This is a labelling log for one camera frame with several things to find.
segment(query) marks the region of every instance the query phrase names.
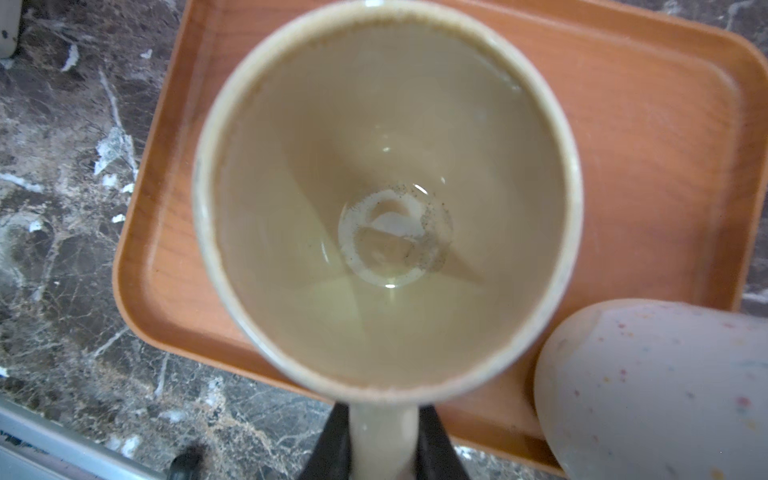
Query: tray rim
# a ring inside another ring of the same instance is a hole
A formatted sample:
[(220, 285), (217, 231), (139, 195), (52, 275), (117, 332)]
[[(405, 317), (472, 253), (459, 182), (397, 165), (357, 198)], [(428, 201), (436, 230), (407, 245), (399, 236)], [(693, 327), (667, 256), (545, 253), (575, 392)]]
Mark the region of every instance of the tray rim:
[[(147, 168), (145, 167), (145, 164), (147, 163), (147, 160), (150, 157), (151, 152), (153, 150), (154, 142), (157, 138), (157, 131), (161, 128), (161, 122), (160, 122), (161, 112), (163, 110), (165, 103), (167, 102), (167, 99), (171, 96), (171, 93), (170, 93), (171, 85), (175, 83), (176, 81), (175, 77), (179, 75), (179, 72), (177, 72), (177, 69), (176, 69), (177, 64), (179, 62), (179, 56), (180, 56), (179, 52), (187, 35), (187, 29), (190, 25), (190, 18), (192, 16), (192, 11), (197, 7), (197, 4), (200, 2), (214, 2), (214, 1), (215, 0), (187, 0), (187, 3), (184, 7), (184, 13), (182, 14), (180, 19), (180, 27), (174, 41), (174, 47), (171, 53), (170, 60), (168, 62), (168, 66), (166, 68), (166, 77), (164, 78), (161, 92), (157, 99), (157, 105), (154, 109), (150, 130), (147, 134), (147, 143), (145, 145), (144, 153), (141, 158), (139, 173), (136, 178), (136, 181), (134, 182), (135, 193), (131, 196), (131, 202), (128, 205), (128, 209), (126, 213), (126, 220), (124, 221), (123, 229), (121, 231), (120, 239), (118, 241), (118, 247), (114, 256), (114, 262), (112, 267), (112, 287), (113, 287), (114, 300), (117, 304), (121, 317), (123, 318), (125, 323), (131, 328), (131, 330), (139, 338), (141, 338), (143, 341), (150, 344), (151, 346), (154, 346), (158, 349), (162, 349), (163, 351), (167, 351), (179, 356), (183, 356), (188, 359), (193, 359), (197, 362), (210, 365), (227, 372), (235, 373), (237, 375), (245, 376), (247, 378), (254, 379), (259, 382), (263, 382), (277, 388), (285, 389), (290, 392), (300, 394), (302, 396), (307, 396), (312, 399), (317, 399), (323, 402), (329, 402), (328, 399), (324, 399), (323, 397), (317, 395), (316, 393), (311, 392), (307, 389), (304, 389), (303, 387), (297, 385), (290, 379), (276, 379), (270, 376), (256, 374), (254, 372), (248, 371), (238, 366), (233, 366), (231, 364), (222, 362), (218, 359), (210, 358), (201, 353), (192, 352), (182, 347), (175, 346), (173, 344), (163, 341), (162, 339), (157, 339), (152, 335), (150, 335), (149, 333), (145, 332), (141, 328), (140, 324), (135, 322), (134, 317), (131, 315), (130, 307), (128, 307), (126, 301), (124, 301), (124, 299), (130, 295), (126, 295), (124, 292), (124, 289), (126, 288), (126, 286), (123, 283), (123, 278), (121, 274), (122, 274), (122, 270), (124, 269), (124, 261), (126, 261), (125, 260), (126, 249), (127, 249), (126, 246), (127, 244), (130, 243), (128, 237), (130, 236), (130, 232), (134, 225), (134, 211), (138, 208), (137, 205), (139, 203), (139, 197), (141, 196), (141, 192), (143, 191), (142, 187), (144, 184), (144, 176), (147, 172)], [(520, 0), (520, 1), (517, 1), (517, 0), (485, 0), (485, 1), (458, 0), (458, 1), (461, 3), (470, 4), (470, 5), (480, 5), (480, 6), (485, 6), (491, 9), (498, 9), (499, 12), (501, 13), (503, 13), (503, 11), (508, 9), (516, 9), (517, 7), (523, 7), (521, 8), (521, 10), (525, 12), (525, 15), (532, 15), (531, 13), (529, 13), (530, 10), (536, 9), (537, 8), (536, 4), (538, 2), (543, 2), (547, 0), (533, 0), (533, 1), (531, 0)], [(606, 10), (618, 12), (627, 16), (644, 18), (648, 21), (668, 24), (674, 27), (684, 28), (688, 31), (698, 31), (701, 34), (720, 37), (724, 41), (728, 41), (734, 47), (739, 48), (741, 51), (743, 51), (751, 59), (751, 61), (753, 61), (756, 64), (756, 66), (760, 68), (761, 73), (763, 74), (763, 78), (766, 80), (766, 86), (768, 87), (768, 59), (766, 59), (766, 56), (763, 55), (763, 53), (757, 48), (757, 46), (752, 44), (749, 40), (747, 40), (743, 36), (733, 33), (731, 31), (723, 30), (721, 28), (713, 27), (711, 25), (707, 25), (699, 22), (694, 22), (691, 20), (686, 20), (684, 18), (679, 18), (672, 15), (666, 15), (661, 12), (655, 12), (655, 11), (647, 10), (645, 8), (635, 7), (633, 5), (625, 5), (623, 3), (614, 2), (611, 0), (549, 0), (549, 1), (593, 5), (594, 7), (597, 7), (597, 8), (604, 8)], [(761, 213), (763, 211), (763, 202), (766, 197), (766, 190), (768, 190), (768, 145), (763, 149), (761, 157), (762, 157), (762, 163), (759, 169), (759, 172), (760, 172), (759, 186), (754, 198), (752, 212), (750, 215), (750, 218), (751, 218), (750, 228), (749, 228), (749, 232), (747, 233), (746, 243), (744, 245), (745, 252), (748, 252), (750, 254), (745, 255), (745, 257), (741, 261), (738, 281), (736, 281), (736, 283), (733, 285), (734, 292), (732, 295), (733, 299), (731, 300), (731, 304), (730, 304), (731, 311), (738, 311), (740, 309), (740, 304), (742, 300), (741, 293), (743, 291), (744, 285), (746, 284), (746, 275), (750, 267), (750, 261), (752, 256), (751, 253), (754, 250), (754, 244), (757, 237), (758, 224), (760, 222)], [(142, 253), (146, 255), (146, 252), (147, 252), (146, 249), (142, 248), (141, 250), (142, 250)], [(557, 464), (552, 465), (552, 464), (542, 463), (532, 458), (513, 455), (509, 452), (498, 450), (491, 446), (480, 445), (477, 442), (474, 442), (472, 440), (463, 439), (460, 436), (451, 435), (451, 437), (458, 440), (458, 443), (461, 443), (463, 445), (469, 445), (486, 452), (491, 452), (494, 455), (500, 456), (502, 458), (508, 458), (508, 459), (511, 459), (512, 461), (519, 462), (525, 465), (529, 465), (531, 467), (537, 468), (544, 472), (548, 472), (554, 475), (560, 475), (563, 477), (566, 476), (565, 472)]]

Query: mug handle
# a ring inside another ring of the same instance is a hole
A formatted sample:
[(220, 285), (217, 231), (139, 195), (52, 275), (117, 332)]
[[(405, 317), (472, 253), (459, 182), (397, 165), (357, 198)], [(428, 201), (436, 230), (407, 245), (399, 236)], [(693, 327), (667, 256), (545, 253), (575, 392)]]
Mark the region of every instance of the mug handle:
[[(351, 451), (349, 407), (336, 403), (312, 456), (297, 480), (349, 480)], [(435, 407), (431, 405), (419, 409), (415, 469), (417, 480), (470, 480)]]
[(419, 407), (349, 406), (350, 480), (415, 478)]

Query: beige mug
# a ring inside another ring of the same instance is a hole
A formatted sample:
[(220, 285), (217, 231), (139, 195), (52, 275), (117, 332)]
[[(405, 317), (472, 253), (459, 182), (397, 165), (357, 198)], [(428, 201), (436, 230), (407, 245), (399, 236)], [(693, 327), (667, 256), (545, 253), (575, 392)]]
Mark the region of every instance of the beige mug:
[(515, 361), (578, 251), (578, 152), (490, 28), (366, 0), (241, 61), (197, 145), (197, 238), (223, 304), (291, 379), (350, 404), (353, 478), (412, 472), (418, 405)]

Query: mug rim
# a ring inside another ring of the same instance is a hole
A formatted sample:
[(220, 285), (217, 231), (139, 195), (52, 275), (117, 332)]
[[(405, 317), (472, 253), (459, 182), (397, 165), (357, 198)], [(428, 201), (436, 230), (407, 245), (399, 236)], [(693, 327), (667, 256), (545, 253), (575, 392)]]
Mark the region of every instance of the mug rim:
[[(411, 15), (414, 22), (435, 22), (458, 31), (460, 39), (480, 41), (497, 61), (523, 84), (552, 133), (564, 178), (564, 221), (558, 258), (545, 289), (530, 314), (509, 341), (484, 359), (439, 383), (409, 388), (355, 386), (315, 372), (284, 352), (267, 337), (243, 307), (223, 267), (215, 234), (214, 188), (223, 133), (240, 112), (256, 80), (285, 54), (315, 38), (374, 20)], [(498, 375), (518, 359), (541, 335), (560, 303), (576, 263), (584, 216), (584, 192), (578, 149), (557, 98), (534, 65), (511, 43), (488, 26), (453, 8), (414, 0), (355, 0), (325, 5), (292, 20), (261, 41), (238, 64), (208, 112), (195, 151), (192, 177), (194, 228), (203, 262), (230, 316), (260, 353), (283, 374), (323, 396), (344, 402), (379, 404), (433, 403), (472, 390)]]

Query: white speckled mug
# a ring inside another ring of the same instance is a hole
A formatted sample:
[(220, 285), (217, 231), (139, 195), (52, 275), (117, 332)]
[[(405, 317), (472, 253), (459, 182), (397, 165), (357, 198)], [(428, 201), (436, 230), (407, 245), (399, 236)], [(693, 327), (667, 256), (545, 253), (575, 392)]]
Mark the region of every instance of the white speckled mug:
[(206, 119), (193, 205), (243, 331), (351, 404), (356, 480), (407, 473), (418, 405), (531, 345), (582, 221), (578, 153), (540, 74), (476, 20), (399, 0), (321, 8), (253, 49)]
[(768, 321), (615, 300), (547, 340), (541, 427), (573, 480), (768, 477)]

